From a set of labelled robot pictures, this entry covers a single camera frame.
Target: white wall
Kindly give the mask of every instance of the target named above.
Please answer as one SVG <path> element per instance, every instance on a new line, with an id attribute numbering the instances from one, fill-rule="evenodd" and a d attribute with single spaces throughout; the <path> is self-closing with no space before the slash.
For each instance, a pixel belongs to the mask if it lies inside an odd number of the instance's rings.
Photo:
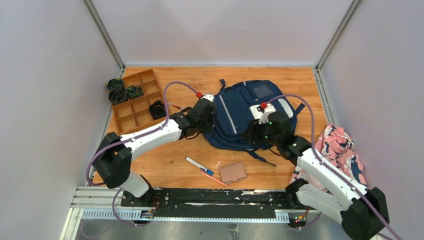
<path id="1" fill-rule="evenodd" d="M 317 64 L 352 0 L 94 0 L 125 64 Z"/>
<path id="2" fill-rule="evenodd" d="M 424 1 L 363 1 L 323 69 L 336 121 L 404 239 L 424 234 L 423 12 Z"/>
<path id="3" fill-rule="evenodd" d="M 0 239 L 58 239 L 119 75 L 80 0 L 0 2 Z"/>

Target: marker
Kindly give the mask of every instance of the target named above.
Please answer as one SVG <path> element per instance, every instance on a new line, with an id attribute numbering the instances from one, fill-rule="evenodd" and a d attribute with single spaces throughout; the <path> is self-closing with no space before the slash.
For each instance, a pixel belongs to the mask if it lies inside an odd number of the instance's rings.
<path id="1" fill-rule="evenodd" d="M 206 173 L 204 173 L 204 172 L 202 172 L 202 171 L 200 171 L 200 173 L 201 173 L 201 174 L 203 174 L 203 175 L 205 175 L 206 177 L 208 177 L 208 178 L 210 178 L 210 179 L 214 180 L 215 182 L 217 182 L 217 183 L 221 184 L 221 185 L 224 185 L 224 186 L 226 186 L 226 187 L 229 187 L 227 184 L 223 183 L 222 181 L 220 181 L 220 180 L 216 179 L 216 178 L 215 178 L 215 177 L 213 177 L 213 176 L 209 176 L 208 174 L 206 174 Z"/>
<path id="2" fill-rule="evenodd" d="M 194 166 L 200 168 L 201 170 L 205 171 L 207 174 L 209 174 L 211 176 L 214 174 L 213 171 L 211 171 L 211 170 L 207 169 L 206 167 L 200 165 L 199 163 L 195 162 L 193 159 L 189 158 L 188 156 L 185 157 L 185 160 L 192 163 Z"/>

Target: gray floor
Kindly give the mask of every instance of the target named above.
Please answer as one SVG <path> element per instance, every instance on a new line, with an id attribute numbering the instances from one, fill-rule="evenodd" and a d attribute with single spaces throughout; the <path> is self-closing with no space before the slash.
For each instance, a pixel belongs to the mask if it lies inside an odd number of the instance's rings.
<path id="1" fill-rule="evenodd" d="M 313 220 L 316 214 L 309 216 Z M 86 220 L 84 233 L 94 236 L 108 226 L 102 240 L 348 240 L 342 227 L 323 216 L 308 229 L 297 232 L 279 223 L 224 223 L 224 222 L 166 222 L 154 221 L 144 227 L 123 225 L 116 220 Z M 78 231 L 77 240 L 87 239 Z"/>

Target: orange pencil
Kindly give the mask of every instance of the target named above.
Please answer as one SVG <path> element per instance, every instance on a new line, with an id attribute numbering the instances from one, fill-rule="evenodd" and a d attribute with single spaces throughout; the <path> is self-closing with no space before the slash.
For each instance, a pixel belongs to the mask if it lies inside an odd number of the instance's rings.
<path id="1" fill-rule="evenodd" d="M 204 171 L 200 171 L 200 173 L 201 173 L 201 174 L 203 174 L 203 175 L 205 175 L 206 177 L 208 177 L 208 178 L 210 178 L 210 179 L 214 180 L 215 182 L 217 182 L 217 183 L 221 184 L 221 185 L 224 185 L 224 186 L 226 186 L 226 187 L 229 187 L 227 184 L 223 183 L 222 181 L 220 181 L 220 180 L 216 179 L 216 178 L 215 178 L 215 177 L 213 177 L 213 176 L 210 176 L 210 175 L 206 174 Z"/>

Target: robotic arm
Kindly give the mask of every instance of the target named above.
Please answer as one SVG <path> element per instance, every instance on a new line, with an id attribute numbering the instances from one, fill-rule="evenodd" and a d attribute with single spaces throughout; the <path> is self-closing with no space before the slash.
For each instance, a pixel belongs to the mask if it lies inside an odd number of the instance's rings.
<path id="1" fill-rule="evenodd" d="M 93 162 L 95 170 L 108 188 L 119 187 L 137 198 L 143 196 L 150 185 L 142 176 L 130 171 L 131 162 L 160 145 L 210 131 L 215 109 L 213 101 L 213 95 L 204 95 L 193 108 L 169 116 L 166 125 L 161 122 L 147 129 L 121 136 L 117 136 L 114 132 L 108 133 L 97 151 L 111 144 L 120 142 L 122 144 L 117 144 L 100 154 Z M 138 137 L 157 128 L 161 129 L 154 134 Z"/>
<path id="2" fill-rule="evenodd" d="M 270 103 L 252 106 L 250 109 L 256 119 L 249 123 L 244 138 L 249 143 L 276 146 L 283 158 L 307 171 L 331 192 L 323 192 L 299 178 L 285 189 L 293 207 L 305 205 L 317 209 L 341 224 L 354 240 L 370 239 L 385 227 L 362 196 L 389 223 L 384 193 L 377 187 L 368 189 L 345 174 L 340 174 L 318 151 L 313 151 L 309 141 L 294 134 L 285 111 L 276 111 Z"/>

